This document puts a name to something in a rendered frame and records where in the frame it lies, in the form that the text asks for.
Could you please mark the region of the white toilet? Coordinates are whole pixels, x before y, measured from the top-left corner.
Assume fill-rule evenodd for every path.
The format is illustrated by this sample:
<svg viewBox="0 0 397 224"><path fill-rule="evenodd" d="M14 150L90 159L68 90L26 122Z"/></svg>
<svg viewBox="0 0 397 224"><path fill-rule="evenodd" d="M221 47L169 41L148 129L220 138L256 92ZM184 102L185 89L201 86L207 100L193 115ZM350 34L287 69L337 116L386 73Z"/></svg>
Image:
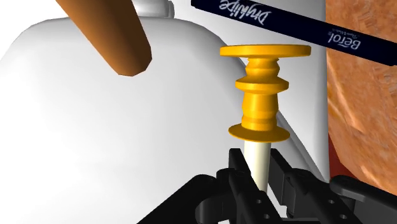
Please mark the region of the white toilet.
<svg viewBox="0 0 397 224"><path fill-rule="evenodd" d="M200 11L133 0L153 59L116 74L68 18L23 31L0 60L0 224L136 224L242 140L225 45L297 39Z"/></svg>

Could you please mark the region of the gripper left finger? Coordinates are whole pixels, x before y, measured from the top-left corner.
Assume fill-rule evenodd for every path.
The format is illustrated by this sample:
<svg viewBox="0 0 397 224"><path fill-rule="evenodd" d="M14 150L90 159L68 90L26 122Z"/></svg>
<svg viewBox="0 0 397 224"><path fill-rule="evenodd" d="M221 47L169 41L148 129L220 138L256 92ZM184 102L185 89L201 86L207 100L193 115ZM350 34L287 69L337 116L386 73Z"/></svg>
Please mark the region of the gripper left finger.
<svg viewBox="0 0 397 224"><path fill-rule="evenodd" d="M280 216L254 183L238 148L229 150L228 167L216 177L199 174L137 224L280 224Z"/></svg>

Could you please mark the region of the gold candlestick with white candle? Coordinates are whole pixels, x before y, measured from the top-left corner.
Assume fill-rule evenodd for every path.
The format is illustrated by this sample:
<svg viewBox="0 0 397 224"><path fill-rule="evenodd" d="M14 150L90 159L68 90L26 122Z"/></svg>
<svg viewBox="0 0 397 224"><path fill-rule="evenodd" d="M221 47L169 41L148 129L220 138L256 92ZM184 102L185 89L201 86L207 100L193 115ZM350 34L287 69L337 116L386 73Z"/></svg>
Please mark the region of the gold candlestick with white candle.
<svg viewBox="0 0 397 224"><path fill-rule="evenodd" d="M235 82L243 91L242 119L228 132L244 141L244 158L259 190L266 192L270 170L271 144L285 141L290 133L277 125L278 93L289 88L289 82L278 77L278 60L307 57L308 45L233 45L222 46L222 57L247 58L246 75Z"/></svg>

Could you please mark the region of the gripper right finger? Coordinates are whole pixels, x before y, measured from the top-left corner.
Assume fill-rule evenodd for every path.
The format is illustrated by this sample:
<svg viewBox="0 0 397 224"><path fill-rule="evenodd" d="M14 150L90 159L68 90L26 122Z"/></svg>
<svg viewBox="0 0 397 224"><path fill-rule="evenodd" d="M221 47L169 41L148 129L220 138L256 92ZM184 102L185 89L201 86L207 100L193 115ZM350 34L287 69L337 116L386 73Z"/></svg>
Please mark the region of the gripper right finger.
<svg viewBox="0 0 397 224"><path fill-rule="evenodd" d="M397 196L349 176L325 183L305 169L292 168L270 152L268 183L291 221L302 224L397 224Z"/></svg>

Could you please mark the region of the black pen with pale lettering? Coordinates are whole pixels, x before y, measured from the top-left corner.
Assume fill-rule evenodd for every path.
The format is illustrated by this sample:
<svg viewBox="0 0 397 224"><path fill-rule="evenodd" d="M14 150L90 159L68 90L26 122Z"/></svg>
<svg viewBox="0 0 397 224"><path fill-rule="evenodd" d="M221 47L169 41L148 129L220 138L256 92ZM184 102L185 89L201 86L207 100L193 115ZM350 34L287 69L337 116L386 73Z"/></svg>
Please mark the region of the black pen with pale lettering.
<svg viewBox="0 0 397 224"><path fill-rule="evenodd" d="M397 66L397 43L252 0L191 0L191 6L245 24Z"/></svg>

